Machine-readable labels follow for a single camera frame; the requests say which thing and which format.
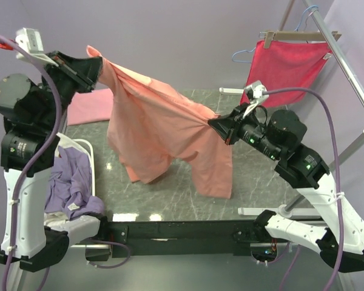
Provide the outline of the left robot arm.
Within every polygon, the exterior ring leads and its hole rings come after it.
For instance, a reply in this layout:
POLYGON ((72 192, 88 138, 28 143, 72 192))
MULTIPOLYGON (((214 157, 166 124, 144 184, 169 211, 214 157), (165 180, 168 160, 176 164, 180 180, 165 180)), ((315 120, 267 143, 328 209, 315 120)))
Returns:
POLYGON ((14 73, 0 81, 0 114, 5 135, 1 167, 7 189, 5 236, 0 264, 19 263, 37 272, 59 263, 70 246, 108 239, 104 215, 86 212, 59 226, 44 225, 44 205, 59 125, 76 93, 89 93, 98 81, 101 57, 77 59, 55 51, 43 65, 42 80, 14 73))

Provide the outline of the salmon orange t shirt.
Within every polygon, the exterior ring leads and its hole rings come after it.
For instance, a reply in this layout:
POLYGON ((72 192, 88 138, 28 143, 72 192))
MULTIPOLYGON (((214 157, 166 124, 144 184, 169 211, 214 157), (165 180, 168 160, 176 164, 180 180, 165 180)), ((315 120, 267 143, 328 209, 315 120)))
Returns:
POLYGON ((215 112, 106 58, 98 80, 113 94, 107 140, 132 182, 148 184, 181 159, 199 194, 231 197, 232 148, 207 123, 215 112))

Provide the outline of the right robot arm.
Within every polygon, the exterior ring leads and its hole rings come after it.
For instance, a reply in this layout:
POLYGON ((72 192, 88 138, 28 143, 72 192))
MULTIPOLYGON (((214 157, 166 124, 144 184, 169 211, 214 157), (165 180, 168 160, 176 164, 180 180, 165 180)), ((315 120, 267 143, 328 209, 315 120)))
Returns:
POLYGON ((327 164, 313 149, 302 144, 307 127, 291 110, 276 110, 266 123, 255 112, 244 115, 242 104, 225 116, 210 119, 208 124, 227 145, 244 141, 275 161, 275 171, 316 209, 325 227, 315 227, 264 210, 253 222, 253 235, 262 242, 271 238, 295 242, 318 253, 334 267, 339 246, 343 246, 339 272, 364 271, 364 220, 336 183, 327 164))

